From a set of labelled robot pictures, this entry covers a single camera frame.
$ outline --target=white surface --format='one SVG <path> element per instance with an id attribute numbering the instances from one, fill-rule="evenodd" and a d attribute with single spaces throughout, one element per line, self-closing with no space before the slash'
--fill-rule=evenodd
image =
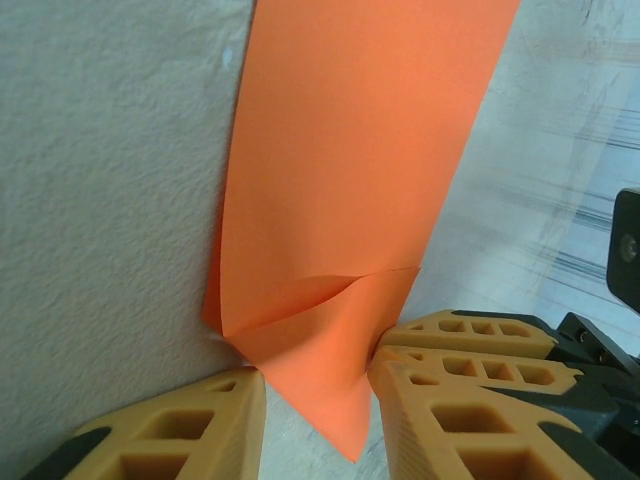
<path id="1" fill-rule="evenodd" d="M 606 141 L 535 312 L 555 324 L 567 310 L 593 320 L 627 352 L 640 353 L 640 318 L 606 286 L 613 204 L 623 188 L 640 186 L 640 77 Z"/>
<path id="2" fill-rule="evenodd" d="M 628 102 L 639 12 L 523 0 L 403 318 L 549 311 L 545 282 Z M 7 478 L 80 423 L 237 361 L 198 311 L 250 15 L 249 0 L 0 3 Z M 261 478 L 387 478 L 375 405 L 352 465 L 269 401 Z"/>

